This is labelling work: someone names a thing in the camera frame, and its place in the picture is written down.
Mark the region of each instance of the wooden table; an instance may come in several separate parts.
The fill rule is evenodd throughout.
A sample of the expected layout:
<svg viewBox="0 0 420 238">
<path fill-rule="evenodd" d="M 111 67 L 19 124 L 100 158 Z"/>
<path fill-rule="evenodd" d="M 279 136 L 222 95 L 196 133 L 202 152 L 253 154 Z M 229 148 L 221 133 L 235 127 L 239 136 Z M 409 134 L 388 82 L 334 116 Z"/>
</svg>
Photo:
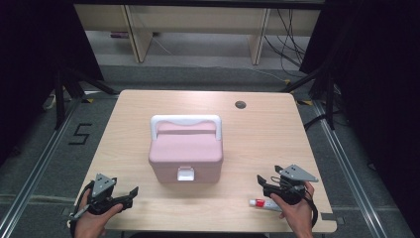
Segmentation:
<svg viewBox="0 0 420 238">
<path fill-rule="evenodd" d="M 237 101 L 247 106 L 239 109 Z M 216 114 L 222 118 L 224 164 L 219 182 L 159 183 L 149 164 L 150 119 L 157 114 Z M 288 93 L 125 90 L 121 93 L 83 186 L 101 173 L 118 178 L 114 196 L 140 187 L 133 208 L 108 229 L 204 232 L 291 232 L 278 212 L 249 206 L 264 198 L 257 175 L 296 164 L 320 174 L 293 97 Z M 322 180 L 313 183 L 320 213 L 332 213 Z M 334 232 L 322 220 L 314 232 Z"/>
</svg>

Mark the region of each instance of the pink lunch box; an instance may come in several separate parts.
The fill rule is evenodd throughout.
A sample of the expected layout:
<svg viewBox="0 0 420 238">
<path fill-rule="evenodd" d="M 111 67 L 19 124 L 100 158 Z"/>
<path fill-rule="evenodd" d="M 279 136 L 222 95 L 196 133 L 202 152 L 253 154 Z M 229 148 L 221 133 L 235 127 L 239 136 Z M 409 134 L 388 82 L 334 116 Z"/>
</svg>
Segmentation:
<svg viewBox="0 0 420 238">
<path fill-rule="evenodd" d="M 159 182 L 217 182 L 223 164 L 217 115 L 156 115 L 149 163 Z"/>
</svg>

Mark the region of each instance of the human hand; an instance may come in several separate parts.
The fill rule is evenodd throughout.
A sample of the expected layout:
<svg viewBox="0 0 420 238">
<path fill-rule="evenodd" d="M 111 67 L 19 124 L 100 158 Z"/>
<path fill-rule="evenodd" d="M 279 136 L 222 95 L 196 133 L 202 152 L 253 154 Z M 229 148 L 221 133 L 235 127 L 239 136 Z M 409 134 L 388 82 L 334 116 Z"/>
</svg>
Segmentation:
<svg viewBox="0 0 420 238">
<path fill-rule="evenodd" d="M 80 209 L 82 209 L 87 204 L 87 196 L 90 193 L 88 189 L 84 194 L 80 202 Z M 74 237 L 75 238 L 98 238 L 100 235 L 105 235 L 105 225 L 111 217 L 123 209 L 123 204 L 116 204 L 111 207 L 107 212 L 101 215 L 94 215 L 86 211 L 80 219 L 77 221 L 75 228 Z"/>
<path fill-rule="evenodd" d="M 306 189 L 309 194 L 308 199 L 312 199 L 314 194 L 314 187 L 309 181 L 305 182 Z M 305 199 L 299 203 L 289 205 L 280 196 L 272 193 L 271 199 L 281 207 L 282 212 L 279 215 L 280 219 L 286 218 L 287 223 L 298 238 L 313 237 L 312 236 L 312 209 Z"/>
</svg>

